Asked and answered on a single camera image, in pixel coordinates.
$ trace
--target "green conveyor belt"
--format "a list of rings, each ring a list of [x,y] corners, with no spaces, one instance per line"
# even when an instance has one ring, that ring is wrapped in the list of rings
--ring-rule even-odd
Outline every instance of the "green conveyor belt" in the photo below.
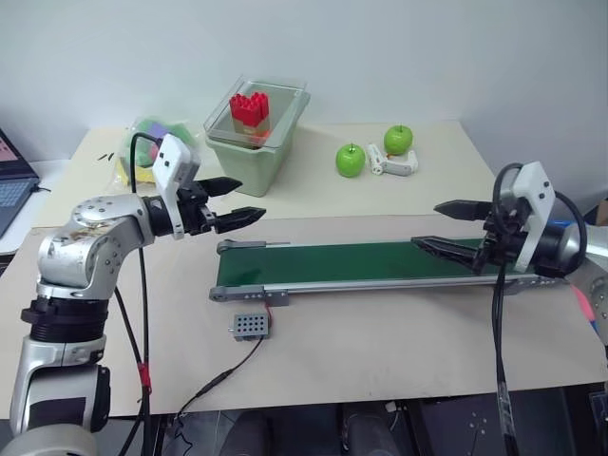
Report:
[[[458,239],[477,247],[480,239]],[[488,266],[484,276],[495,276]],[[276,283],[468,277],[464,266],[439,259],[412,242],[228,249],[221,254],[218,286]]]

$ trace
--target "plastic bag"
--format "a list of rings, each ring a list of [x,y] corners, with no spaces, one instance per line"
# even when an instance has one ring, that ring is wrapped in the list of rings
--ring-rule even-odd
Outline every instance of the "plastic bag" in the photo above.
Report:
[[[130,149],[133,135],[137,132],[147,133],[155,138],[162,138],[167,133],[177,136],[192,149],[199,150],[198,136],[189,128],[188,122],[168,122],[158,117],[144,117],[136,120],[124,136],[121,149],[117,154],[114,168],[114,179],[110,184],[110,193],[123,192],[130,185]],[[137,184],[154,185],[152,165],[157,158],[159,148],[146,138],[139,138],[135,147],[135,180]]]

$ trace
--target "beige table surface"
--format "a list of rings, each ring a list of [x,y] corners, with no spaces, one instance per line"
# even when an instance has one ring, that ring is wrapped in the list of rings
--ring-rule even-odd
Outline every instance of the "beige table surface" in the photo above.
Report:
[[[441,216],[261,220],[230,238],[292,242],[401,239],[423,234],[477,236],[479,226]],[[21,308],[35,296],[35,258],[48,230],[33,230],[0,280],[3,334],[0,404],[8,416],[10,391],[28,326]],[[218,304],[215,284],[224,237],[176,242],[164,237],[146,249],[150,294],[152,411],[175,412],[217,373],[251,349],[227,328],[234,314],[260,303]],[[119,285],[141,329],[137,255]],[[491,392],[496,388],[488,287],[296,295],[273,309],[272,337],[259,352],[192,410]],[[114,300],[103,363],[112,372],[112,414],[138,410],[138,377]],[[603,347],[568,287],[526,291],[504,305],[503,353],[513,390],[556,387],[606,378]]]
[[[267,209],[266,219],[314,217],[424,215],[443,201],[485,200],[494,177],[472,142],[455,121],[413,125],[414,149],[420,162],[413,176],[374,176],[366,170],[355,179],[335,171],[335,152],[345,143],[382,145],[386,123],[303,125],[294,135],[294,148],[268,194],[260,199],[232,193],[214,199],[211,207],[226,212],[242,206]],[[90,130],[72,163],[53,191],[35,226],[61,226],[81,200],[129,189],[114,182],[114,161],[98,160],[118,152],[124,128]],[[199,179],[221,176],[215,153],[201,146]],[[141,194],[154,194],[151,185]]]
[[[262,311],[259,303],[218,304],[217,243],[239,240],[332,243],[405,239],[434,234],[479,236],[479,224],[432,214],[435,203],[490,195],[492,175],[457,122],[414,126],[420,173],[410,178],[355,180],[333,170],[342,143],[381,143],[382,124],[301,126],[294,150],[263,199],[233,194],[213,207],[266,207],[265,219],[222,237],[209,234],[158,239],[146,249],[150,294],[151,373],[154,412],[176,411],[217,373],[232,367],[251,343],[236,342],[227,328],[234,314]],[[35,226],[66,222],[79,201],[122,192],[111,185],[124,129],[91,130],[72,158]],[[203,147],[202,177],[221,174]],[[312,169],[302,173],[302,169]],[[150,189],[142,188],[142,193]],[[3,344],[0,403],[8,416],[10,392],[28,326],[19,312],[35,297],[38,246],[48,232],[34,229],[0,278]],[[141,292],[137,256],[121,271],[120,287],[137,333]],[[495,360],[486,287],[293,296],[274,309],[271,339],[238,373],[193,405],[192,410],[444,396],[494,391]],[[567,287],[527,291],[505,301],[504,358],[513,390],[602,381],[604,353]],[[139,382],[114,301],[105,327],[104,364],[112,369],[112,414],[134,414]]]

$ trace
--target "conveyor belt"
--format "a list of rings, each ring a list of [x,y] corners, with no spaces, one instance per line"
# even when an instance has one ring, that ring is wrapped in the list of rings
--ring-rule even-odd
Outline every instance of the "conveyor belt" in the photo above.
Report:
[[[480,239],[459,239],[477,246]],[[266,244],[225,241],[220,254],[216,301],[268,299],[285,304],[288,294],[367,289],[489,284],[498,268],[482,275],[441,260],[412,242],[374,242],[334,245]],[[548,284],[534,274],[507,272],[507,283]]]

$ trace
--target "grey control box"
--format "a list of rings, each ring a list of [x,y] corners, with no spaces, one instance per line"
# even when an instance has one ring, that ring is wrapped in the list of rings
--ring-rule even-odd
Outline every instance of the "grey control box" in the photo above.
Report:
[[[241,341],[268,336],[269,329],[267,313],[237,313],[231,331],[235,339]]]

